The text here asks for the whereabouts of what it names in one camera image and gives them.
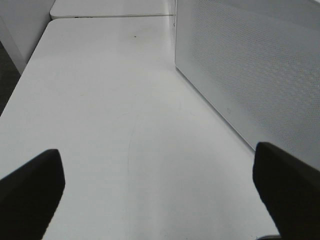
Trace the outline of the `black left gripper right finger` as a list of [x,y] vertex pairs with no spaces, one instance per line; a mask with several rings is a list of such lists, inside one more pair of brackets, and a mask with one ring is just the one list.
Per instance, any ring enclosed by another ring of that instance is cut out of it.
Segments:
[[320,238],[319,170],[269,142],[259,142],[252,179],[282,239]]

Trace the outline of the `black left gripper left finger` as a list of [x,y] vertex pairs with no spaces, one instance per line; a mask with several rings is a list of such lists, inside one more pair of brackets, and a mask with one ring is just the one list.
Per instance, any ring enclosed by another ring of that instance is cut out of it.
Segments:
[[57,149],[37,155],[0,181],[0,238],[41,240],[66,181]]

